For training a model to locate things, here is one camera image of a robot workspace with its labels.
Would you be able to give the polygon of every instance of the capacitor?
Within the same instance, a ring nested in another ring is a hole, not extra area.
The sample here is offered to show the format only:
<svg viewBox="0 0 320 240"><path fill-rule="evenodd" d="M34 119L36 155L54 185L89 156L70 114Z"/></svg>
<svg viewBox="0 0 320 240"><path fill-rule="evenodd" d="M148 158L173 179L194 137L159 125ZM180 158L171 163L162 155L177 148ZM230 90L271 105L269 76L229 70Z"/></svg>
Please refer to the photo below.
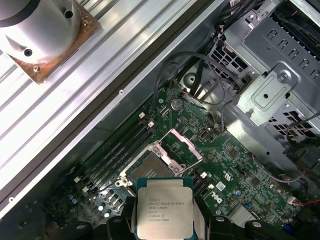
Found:
<svg viewBox="0 0 320 240"><path fill-rule="evenodd" d="M280 220L286 224L291 223L293 221L293 219L287 215L280 216Z"/></svg>
<svg viewBox="0 0 320 240"><path fill-rule="evenodd" d="M276 194L280 194L282 191L281 189L277 188L276 186L273 188L273 191L276 193Z"/></svg>
<svg viewBox="0 0 320 240"><path fill-rule="evenodd" d="M111 214L111 210L109 209L108 211L105 212L105 214L103 215L105 218L110 217Z"/></svg>
<svg viewBox="0 0 320 240"><path fill-rule="evenodd" d="M99 210L99 211L103 211L104 208L105 208L105 206L106 206L106 204L105 204L104 202L101 203L100 206L98 207L98 210Z"/></svg>
<svg viewBox="0 0 320 240"><path fill-rule="evenodd" d="M252 202L247 202L244 206L245 206L247 209L252 209L254 205L252 204Z"/></svg>
<svg viewBox="0 0 320 240"><path fill-rule="evenodd" d="M240 197L241 191L240 190L233 190L233 194L236 195L237 197Z"/></svg>

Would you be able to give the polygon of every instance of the integrated circuit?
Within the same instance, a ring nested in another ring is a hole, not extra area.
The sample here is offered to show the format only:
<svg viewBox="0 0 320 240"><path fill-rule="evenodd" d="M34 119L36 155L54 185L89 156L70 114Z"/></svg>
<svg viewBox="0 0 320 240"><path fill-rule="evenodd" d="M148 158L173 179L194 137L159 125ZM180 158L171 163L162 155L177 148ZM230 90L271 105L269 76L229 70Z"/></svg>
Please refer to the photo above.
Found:
<svg viewBox="0 0 320 240"><path fill-rule="evenodd" d="M256 187L256 186L258 186L258 185L261 183L261 181L259 180L259 178L254 177L254 178L251 180L251 183Z"/></svg>
<svg viewBox="0 0 320 240"><path fill-rule="evenodd" d="M150 153L129 175L135 182L139 177L171 177L174 173L154 153Z"/></svg>
<svg viewBox="0 0 320 240"><path fill-rule="evenodd" d="M229 156L231 157L231 158L236 158L236 156L238 155L238 151L237 150L235 150L234 148L232 148L229 152L228 152L228 154L229 154Z"/></svg>

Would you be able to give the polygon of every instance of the cable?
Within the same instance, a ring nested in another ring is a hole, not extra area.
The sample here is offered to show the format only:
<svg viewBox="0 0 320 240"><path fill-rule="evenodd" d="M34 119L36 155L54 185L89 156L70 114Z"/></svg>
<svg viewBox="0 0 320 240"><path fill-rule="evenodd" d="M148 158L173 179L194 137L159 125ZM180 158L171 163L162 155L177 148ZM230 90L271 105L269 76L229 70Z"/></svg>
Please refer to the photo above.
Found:
<svg viewBox="0 0 320 240"><path fill-rule="evenodd" d="M219 102L217 102L217 103L211 103L211 102L208 102L208 101L203 101L203 100L201 100L201 99L198 99L198 98L190 95L189 92L182 91L181 93L185 94L186 96L188 96L189 98L191 98L191 99L193 99L193 100L198 101L198 102L201 103L201 104L207 104L207 105L210 105L210 106L219 105L219 104L222 103L222 101L224 100L224 98L223 98L223 99L221 99L221 100L220 100Z"/></svg>
<svg viewBox="0 0 320 240"><path fill-rule="evenodd" d="M158 99L158 94L159 94L159 89L160 89L160 83L161 80L163 78L163 75L165 73L165 70L167 69L167 67L170 65L170 62L173 61L174 59L176 59L177 57L180 56L193 56L193 57L197 57L199 59L203 59L205 61L208 61L209 63L211 63L212 65L214 65L215 67L221 69L223 72L225 72L227 75L229 75L230 78L232 78L235 82L240 81L240 78L233 72L231 72L229 69L227 69L225 66L223 66L222 64L218 63L217 61L215 61L214 59L203 55L201 53L197 53L197 52L192 52L192 51L182 51L182 52L178 52L175 53L173 55L171 55L162 65L159 74L157 76L157 79L155 81L154 84L154 91L153 91L153 97L152 97L152 105L150 107L149 112L151 113L157 106L157 99Z"/></svg>
<svg viewBox="0 0 320 240"><path fill-rule="evenodd" d="M113 184L115 184L117 180L118 180L118 179L116 178L116 179L115 179L113 182L111 182L109 185L107 185L106 187L104 187L103 189L101 189L101 190L99 190L99 191L96 191L95 193L97 194L97 193L101 193L101 192L107 190L107 189L110 188Z"/></svg>
<svg viewBox="0 0 320 240"><path fill-rule="evenodd" d="M235 21L238 20L239 15L242 14L242 12L247 8L249 4L251 4L255 0L243 0L241 3L241 6L238 7L234 13L230 16L230 18L225 22L223 26L223 31L225 31L227 28L229 28Z"/></svg>
<svg viewBox="0 0 320 240"><path fill-rule="evenodd" d="M303 147L306 147L306 146L309 146L308 144L303 144L303 143L297 143L296 141L293 141L291 139L291 137L289 136L289 129L297 126L297 125L301 125L301 124L304 124L306 122L309 122L310 120L316 118L320 116L320 110L317 111L314 115L312 115L311 117L305 119L305 120L302 120L302 121L296 121L296 122L293 122L291 124L289 124L286 129L285 129L285 136L286 136L286 139L287 141L293 146L293 147L300 147L300 148L303 148Z"/></svg>
<svg viewBox="0 0 320 240"><path fill-rule="evenodd" d="M198 69L196 70L195 78L194 78L192 87L190 89L190 94L192 96L194 96L196 94L196 91L199 88L199 85L201 83L201 78L202 78L202 73L203 73L203 70L204 70L204 65L205 65L205 60L201 60L199 62Z"/></svg>
<svg viewBox="0 0 320 240"><path fill-rule="evenodd" d="M225 130L225 120L224 120L224 113L225 113L225 109L226 106L228 104L232 103L232 100L227 101L223 106L222 106L222 110L221 110L221 131L224 132Z"/></svg>
<svg viewBox="0 0 320 240"><path fill-rule="evenodd" d="M233 5L233 6L229 7L228 9L221 11L219 16L224 16L224 15L230 14L233 10L237 9L238 7L240 7L241 4L242 4L242 2L240 1L236 5Z"/></svg>
<svg viewBox="0 0 320 240"><path fill-rule="evenodd" d="M212 85L212 82L210 81L206 81L204 84L202 84L202 86L198 89L198 91L196 91L196 93L194 94L194 97L197 98L199 97L199 95L201 94L201 92L206 88L206 86L208 85Z"/></svg>
<svg viewBox="0 0 320 240"><path fill-rule="evenodd" d="M300 207L304 207L305 205L316 204L316 203L319 203L319 202L320 202L320 199L315 200L315 201L308 201L308 202L306 202L306 203L293 202L293 205L295 205L295 206L300 206Z"/></svg>
<svg viewBox="0 0 320 240"><path fill-rule="evenodd" d="M276 180L276 181L279 182L279 183L284 183L284 184L289 184L289 183L293 183L293 182L295 182L295 181L298 181L298 180L299 180L300 178L302 178L302 177L305 175L305 173L306 173L306 171L304 170L300 176L298 176L298 177L296 177L296 178L294 178L294 179L292 179L292 180L282 180L282 179L279 179L279 178L276 178L275 176L273 176L273 175L272 175L270 172L268 172L268 170L266 170L265 167L264 167L263 165L261 165L258 161L255 161L255 163L256 163L257 166L258 166L261 170L263 170L269 177L271 177L272 179Z"/></svg>

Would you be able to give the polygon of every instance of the screw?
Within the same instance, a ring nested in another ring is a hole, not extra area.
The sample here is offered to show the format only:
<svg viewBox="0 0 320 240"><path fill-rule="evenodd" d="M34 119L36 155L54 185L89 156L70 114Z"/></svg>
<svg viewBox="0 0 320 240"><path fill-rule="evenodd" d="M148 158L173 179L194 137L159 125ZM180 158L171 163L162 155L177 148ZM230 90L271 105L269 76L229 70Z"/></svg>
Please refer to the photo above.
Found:
<svg viewBox="0 0 320 240"><path fill-rule="evenodd" d="M215 220L217 220L218 222L224 222L225 221L225 219L222 216L217 216L215 218Z"/></svg>
<svg viewBox="0 0 320 240"><path fill-rule="evenodd" d="M261 228L262 227L262 224L260 222L257 222L257 221L253 221L252 222L252 225L256 228Z"/></svg>
<svg viewBox="0 0 320 240"><path fill-rule="evenodd" d="M287 81L287 78L288 78L288 75L287 74L281 74L278 78L278 80L281 82L281 83L285 83Z"/></svg>
<svg viewBox="0 0 320 240"><path fill-rule="evenodd" d="M34 71L35 73L39 72L39 70L40 70L40 67L39 67L39 66L35 66L35 67L33 68L33 71Z"/></svg>

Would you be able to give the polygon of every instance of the black cable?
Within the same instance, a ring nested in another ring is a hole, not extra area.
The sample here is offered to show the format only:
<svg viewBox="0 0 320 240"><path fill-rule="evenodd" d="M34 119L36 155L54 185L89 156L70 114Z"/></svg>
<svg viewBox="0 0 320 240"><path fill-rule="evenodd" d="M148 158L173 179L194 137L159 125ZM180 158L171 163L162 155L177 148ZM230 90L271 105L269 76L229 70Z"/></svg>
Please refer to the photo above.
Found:
<svg viewBox="0 0 320 240"><path fill-rule="evenodd" d="M232 12L233 10L236 10L238 7L240 7L241 4L242 4L242 2L240 1L240 2L238 2L236 5L231 6L231 7L229 7L228 9L221 11L220 14L219 14L219 16L224 16L224 15L231 14L231 12Z"/></svg>
<svg viewBox="0 0 320 240"><path fill-rule="evenodd" d="M201 92L205 89L206 86L208 85L212 85L212 82L210 81L206 81L204 84L202 84L202 86L198 89L198 91L196 91L196 93L194 94L194 97L197 98L199 97L199 95L201 94Z"/></svg>
<svg viewBox="0 0 320 240"><path fill-rule="evenodd" d="M234 13L230 16L230 18L225 22L223 26L223 31L229 28L235 21L238 20L238 17L247 9L248 5L251 4L255 0L243 0L240 7L238 7Z"/></svg>
<svg viewBox="0 0 320 240"><path fill-rule="evenodd" d="M222 110L221 110L221 131L224 132L225 131L225 109L227 107L227 105L231 104L232 100L227 101L223 106L222 106Z"/></svg>
<svg viewBox="0 0 320 240"><path fill-rule="evenodd" d="M175 53L173 55L171 55L170 57L167 58L167 60L164 62L164 64L162 65L158 77L155 81L154 84L154 91L153 91L153 97L152 97L152 105L150 107L149 112L151 113L157 106L157 99L158 99L158 94L159 94L159 89L160 89L160 83L161 80L164 76L165 70L167 69L167 67L170 65L171 61L173 61L174 59L180 57L180 56L193 56L199 59L203 59L205 61L208 61L209 63L211 63L212 65L214 65L216 68L219 68L220 70L222 70L223 72L225 72L225 74L227 74L228 76L230 76L230 78L232 78L235 82L240 81L239 77L233 73L232 71L230 71L229 69L227 69L225 66L223 66L222 64L218 63L216 60L208 57L207 55L204 54L200 54L198 52L192 52L192 51L182 51L182 52L178 52Z"/></svg>
<svg viewBox="0 0 320 240"><path fill-rule="evenodd" d="M303 143L298 143L294 140L292 140L292 138L289 136L289 130L297 125L301 125L301 124L304 124L306 122L309 122L310 120L312 119L315 119L316 117L319 117L320 116L320 110L317 111L314 115L312 115L311 117L305 119L305 120L301 120L301 121L296 121L296 122L293 122L291 124L289 124L286 129L285 129L285 136L286 136L286 139L287 141L293 146L293 147L296 147L296 148L303 148L303 147L307 147L309 146L308 144L303 144Z"/></svg>
<svg viewBox="0 0 320 240"><path fill-rule="evenodd" d="M203 60L203 59L200 60L198 69L196 70L196 73L195 73L195 78L194 78L193 84L192 84L191 89L190 89L190 94L192 96L194 96L196 94L196 91L199 88L199 85L201 83L201 78L202 78L202 73L203 73L203 70L204 70L204 65L205 65L205 60Z"/></svg>
<svg viewBox="0 0 320 240"><path fill-rule="evenodd" d="M215 42L214 39L218 35L218 31L215 31L215 34L204 44L204 46L199 50L200 54L207 55L211 49L214 47ZM183 68L179 71L178 75L176 76L177 82L180 82L183 76L188 72L193 65L195 65L199 61L197 57L191 57L183 66Z"/></svg>

